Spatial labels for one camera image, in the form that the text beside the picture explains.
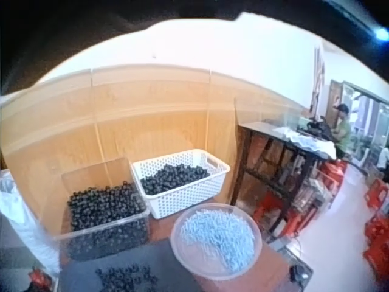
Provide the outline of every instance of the green shirt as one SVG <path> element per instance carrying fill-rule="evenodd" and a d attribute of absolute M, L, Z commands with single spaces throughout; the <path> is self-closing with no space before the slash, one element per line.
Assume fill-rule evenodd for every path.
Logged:
<path fill-rule="evenodd" d="M 346 131 L 346 135 L 344 135 L 344 137 L 341 138 L 341 140 L 338 143 L 336 143 L 336 146 L 338 146 L 339 149 L 341 149 L 341 151 L 346 152 L 347 145 L 350 142 L 350 137 L 351 137 L 351 125 L 350 125 L 349 120 L 348 119 L 342 120 L 339 123 L 337 130 L 338 131 Z"/>

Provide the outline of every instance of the cap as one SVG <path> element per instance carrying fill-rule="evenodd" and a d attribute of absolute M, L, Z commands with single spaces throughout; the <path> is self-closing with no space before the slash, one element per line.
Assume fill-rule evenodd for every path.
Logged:
<path fill-rule="evenodd" d="M 340 105 L 335 106 L 335 109 L 338 111 L 341 111 L 343 113 L 346 113 L 346 114 L 348 114 L 350 112 L 350 110 L 348 109 L 348 106 L 346 106 L 344 103 L 341 103 Z"/>

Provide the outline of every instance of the clear plastic bowl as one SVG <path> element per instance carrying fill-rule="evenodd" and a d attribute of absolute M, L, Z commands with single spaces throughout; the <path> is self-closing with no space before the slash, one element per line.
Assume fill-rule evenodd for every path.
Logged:
<path fill-rule="evenodd" d="M 200 245 L 187 245 L 181 238 L 181 228 L 187 218 L 200 210 L 222 210 L 227 213 L 234 213 L 247 221 L 255 237 L 255 252 L 253 258 L 245 268 L 233 273 L 224 266 L 222 259 L 209 257 Z M 254 220 L 237 207 L 217 203 L 200 204 L 183 212 L 174 224 L 170 242 L 176 258 L 187 270 L 193 274 L 214 281 L 230 280 L 244 274 L 253 267 L 262 250 L 261 232 Z"/>

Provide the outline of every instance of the person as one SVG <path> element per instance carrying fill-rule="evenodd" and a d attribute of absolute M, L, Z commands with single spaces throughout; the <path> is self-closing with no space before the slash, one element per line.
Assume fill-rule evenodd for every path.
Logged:
<path fill-rule="evenodd" d="M 377 168 L 380 172 L 385 172 L 389 161 L 389 143 L 381 150 L 378 156 Z"/>
<path fill-rule="evenodd" d="M 342 159 L 346 155 L 347 145 L 351 137 L 351 125 L 348 118 L 349 109 L 344 103 L 334 107 L 339 112 L 341 122 L 335 129 L 332 129 L 332 135 L 335 138 L 336 158 Z"/>

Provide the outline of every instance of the white plastic basket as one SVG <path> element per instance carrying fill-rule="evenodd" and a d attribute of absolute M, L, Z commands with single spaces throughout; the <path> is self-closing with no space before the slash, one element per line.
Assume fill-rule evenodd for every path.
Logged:
<path fill-rule="evenodd" d="M 140 180 L 155 175 L 165 164 L 201 166 L 210 176 L 157 195 L 147 195 Z M 131 171 L 138 191 L 150 204 L 153 217 L 160 219 L 217 195 L 230 167 L 206 151 L 194 149 L 135 162 Z"/>

